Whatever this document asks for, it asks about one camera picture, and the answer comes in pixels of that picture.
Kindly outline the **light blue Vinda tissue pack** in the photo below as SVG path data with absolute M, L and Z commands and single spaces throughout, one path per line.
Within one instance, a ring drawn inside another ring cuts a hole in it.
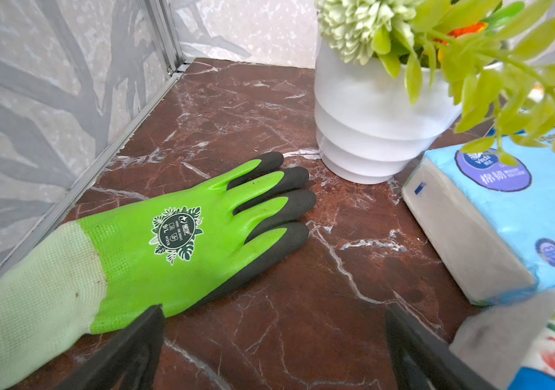
M 495 152 L 427 151 L 403 197 L 433 248 L 476 306 L 555 288 L 555 130 L 541 148 L 505 140 Z

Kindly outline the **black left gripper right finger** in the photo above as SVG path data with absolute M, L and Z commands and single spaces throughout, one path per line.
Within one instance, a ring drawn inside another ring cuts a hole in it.
M 399 389 L 493 388 L 400 305 L 387 308 L 385 330 Z

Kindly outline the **green black work glove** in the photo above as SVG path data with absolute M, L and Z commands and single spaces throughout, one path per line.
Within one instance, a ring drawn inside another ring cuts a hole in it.
M 59 226 L 0 278 L 0 389 L 151 306 L 179 315 L 243 287 L 308 239 L 308 170 L 269 152 L 157 198 Z

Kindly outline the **artificial green flower plant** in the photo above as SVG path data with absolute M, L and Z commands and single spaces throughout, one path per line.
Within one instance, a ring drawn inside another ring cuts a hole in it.
M 345 63 L 378 59 L 404 78 L 416 103 L 430 70 L 447 83 L 464 133 L 492 121 L 495 132 L 464 145 L 512 161 L 503 142 L 541 148 L 555 127 L 555 63 L 535 59 L 555 42 L 552 4 L 521 1 L 318 1 L 321 36 Z M 555 137 L 550 143 L 555 153 Z

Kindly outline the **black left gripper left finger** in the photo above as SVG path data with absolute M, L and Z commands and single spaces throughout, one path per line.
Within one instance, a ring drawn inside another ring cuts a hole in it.
M 164 328 L 161 307 L 149 307 L 57 388 L 152 389 Z

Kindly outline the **white ribbed flower pot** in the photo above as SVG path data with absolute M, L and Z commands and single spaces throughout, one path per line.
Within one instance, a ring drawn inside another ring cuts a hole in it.
M 314 119 L 322 162 L 350 182 L 376 185 L 429 149 L 459 117 L 441 73 L 422 72 L 420 98 L 411 104 L 405 72 L 392 78 L 377 58 L 344 63 L 320 40 L 316 56 Z

